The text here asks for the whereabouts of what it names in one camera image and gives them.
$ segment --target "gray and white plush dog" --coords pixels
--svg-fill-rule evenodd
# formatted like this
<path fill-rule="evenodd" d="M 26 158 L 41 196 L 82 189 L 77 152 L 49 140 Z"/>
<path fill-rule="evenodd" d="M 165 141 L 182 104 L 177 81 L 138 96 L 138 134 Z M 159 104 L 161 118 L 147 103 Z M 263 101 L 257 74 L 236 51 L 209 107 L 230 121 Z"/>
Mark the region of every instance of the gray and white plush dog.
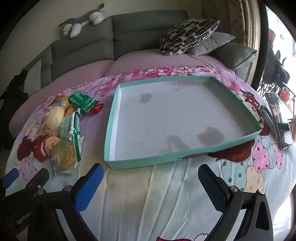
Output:
<path fill-rule="evenodd" d="M 63 35 L 70 33 L 70 38 L 76 37 L 80 34 L 81 27 L 90 24 L 97 25 L 104 20 L 103 11 L 105 4 L 101 3 L 97 9 L 91 10 L 78 18 L 69 18 L 59 25 L 64 32 Z"/>

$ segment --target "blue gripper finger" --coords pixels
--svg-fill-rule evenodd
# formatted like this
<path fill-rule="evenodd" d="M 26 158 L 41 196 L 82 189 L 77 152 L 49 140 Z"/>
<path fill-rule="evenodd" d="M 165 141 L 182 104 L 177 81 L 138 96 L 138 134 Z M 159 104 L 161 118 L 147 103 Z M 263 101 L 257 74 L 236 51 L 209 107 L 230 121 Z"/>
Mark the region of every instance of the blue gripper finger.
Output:
<path fill-rule="evenodd" d="M 103 177 L 104 168 L 98 163 L 94 164 L 86 176 L 82 177 L 83 184 L 75 195 L 74 206 L 78 213 L 87 208 Z"/>
<path fill-rule="evenodd" d="M 4 188 L 9 188 L 9 186 L 19 177 L 18 169 L 12 169 L 6 176 L 3 177 L 2 186 Z"/>

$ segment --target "food pile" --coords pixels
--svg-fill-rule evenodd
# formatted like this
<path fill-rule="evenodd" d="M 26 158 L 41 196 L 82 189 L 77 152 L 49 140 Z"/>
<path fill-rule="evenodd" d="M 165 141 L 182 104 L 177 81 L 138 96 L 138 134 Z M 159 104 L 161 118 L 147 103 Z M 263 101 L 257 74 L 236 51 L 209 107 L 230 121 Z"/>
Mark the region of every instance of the food pile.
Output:
<path fill-rule="evenodd" d="M 78 90 L 71 96 L 57 96 L 45 109 L 41 125 L 47 136 L 45 150 L 50 155 L 54 176 L 73 173 L 81 160 L 83 137 L 80 136 L 80 115 L 98 113 L 103 103 Z"/>

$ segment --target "sofa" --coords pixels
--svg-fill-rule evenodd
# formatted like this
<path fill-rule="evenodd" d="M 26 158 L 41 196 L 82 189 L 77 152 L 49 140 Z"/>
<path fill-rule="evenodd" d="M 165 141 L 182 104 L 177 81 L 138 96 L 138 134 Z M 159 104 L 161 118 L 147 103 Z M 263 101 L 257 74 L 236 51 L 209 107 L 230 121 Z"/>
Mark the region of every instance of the sofa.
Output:
<path fill-rule="evenodd" d="M 185 10 L 144 11 L 109 16 L 100 24 L 88 25 L 70 39 L 62 36 L 51 43 L 23 70 L 40 59 L 41 90 L 15 112 L 9 130 L 16 137 L 35 108 L 64 89 L 104 76 L 161 66 L 209 66 L 235 72 L 243 80 L 256 57 L 256 50 L 233 41 L 208 55 L 163 56 L 160 39 L 188 19 Z"/>

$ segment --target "black and white pillow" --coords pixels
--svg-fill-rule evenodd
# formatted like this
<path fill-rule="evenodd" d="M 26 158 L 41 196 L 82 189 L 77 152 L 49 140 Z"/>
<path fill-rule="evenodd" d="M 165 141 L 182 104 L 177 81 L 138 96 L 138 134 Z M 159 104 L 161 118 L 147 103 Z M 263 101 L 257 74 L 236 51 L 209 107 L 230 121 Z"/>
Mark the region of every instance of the black and white pillow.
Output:
<path fill-rule="evenodd" d="M 160 40 L 163 55 L 184 53 L 206 40 L 217 29 L 219 20 L 187 19 L 169 29 Z"/>

